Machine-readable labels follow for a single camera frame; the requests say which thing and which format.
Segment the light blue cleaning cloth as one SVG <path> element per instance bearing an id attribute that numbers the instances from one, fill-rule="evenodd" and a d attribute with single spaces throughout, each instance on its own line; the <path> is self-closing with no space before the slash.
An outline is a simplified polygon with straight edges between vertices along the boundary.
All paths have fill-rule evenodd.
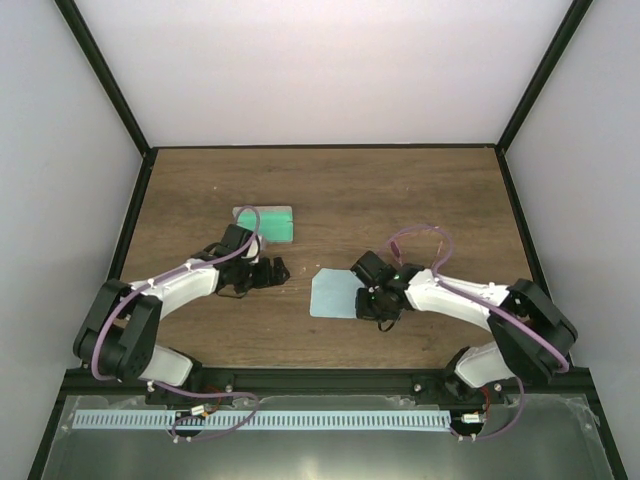
<path id="1" fill-rule="evenodd" d="M 356 295 L 362 287 L 350 270 L 320 269 L 311 282 L 310 316 L 356 319 Z"/>

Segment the pink sunglasses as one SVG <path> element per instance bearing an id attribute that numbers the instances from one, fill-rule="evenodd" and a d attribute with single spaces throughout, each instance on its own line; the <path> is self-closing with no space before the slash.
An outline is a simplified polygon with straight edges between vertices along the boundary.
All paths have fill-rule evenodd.
<path id="1" fill-rule="evenodd" d="M 398 265 L 426 261 L 431 268 L 447 262 L 451 255 L 451 241 L 438 226 L 415 225 L 394 234 L 384 249 Z"/>

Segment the grey green glasses case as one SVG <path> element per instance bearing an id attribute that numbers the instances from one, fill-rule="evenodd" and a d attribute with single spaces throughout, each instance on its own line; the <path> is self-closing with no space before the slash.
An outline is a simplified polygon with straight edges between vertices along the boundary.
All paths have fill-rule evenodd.
<path id="1" fill-rule="evenodd" d="M 290 244 L 294 240 L 294 215 L 291 206 L 256 206 L 258 233 L 269 243 Z M 236 206 L 232 209 L 235 223 L 245 229 L 254 230 L 256 215 L 250 208 Z"/>

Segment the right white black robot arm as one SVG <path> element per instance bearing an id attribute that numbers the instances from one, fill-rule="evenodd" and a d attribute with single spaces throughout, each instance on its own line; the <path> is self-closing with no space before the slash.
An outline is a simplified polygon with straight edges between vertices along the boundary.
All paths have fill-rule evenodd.
<path id="1" fill-rule="evenodd" d="M 491 334 L 489 343 L 462 348 L 446 366 L 444 389 L 455 402 L 468 402 L 481 388 L 509 379 L 546 385 L 570 369 L 577 330 L 529 280 L 479 284 L 443 276 L 437 268 L 394 267 L 372 251 L 351 271 L 362 284 L 355 297 L 361 320 L 396 323 L 408 311 L 438 313 Z"/>

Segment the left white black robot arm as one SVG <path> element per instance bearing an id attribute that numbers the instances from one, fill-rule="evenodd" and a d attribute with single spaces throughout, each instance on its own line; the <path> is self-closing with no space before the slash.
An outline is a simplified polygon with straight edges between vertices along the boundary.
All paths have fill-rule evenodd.
<path id="1" fill-rule="evenodd" d="M 254 231 L 227 226 L 222 240 L 180 266 L 146 280 L 106 281 L 73 343 L 73 353 L 98 380 L 142 380 L 168 385 L 181 403 L 204 392 L 196 361 L 157 344 L 160 321 L 210 295 L 242 298 L 253 289 L 285 284 L 290 273 L 280 257 L 262 255 L 265 241 Z"/>

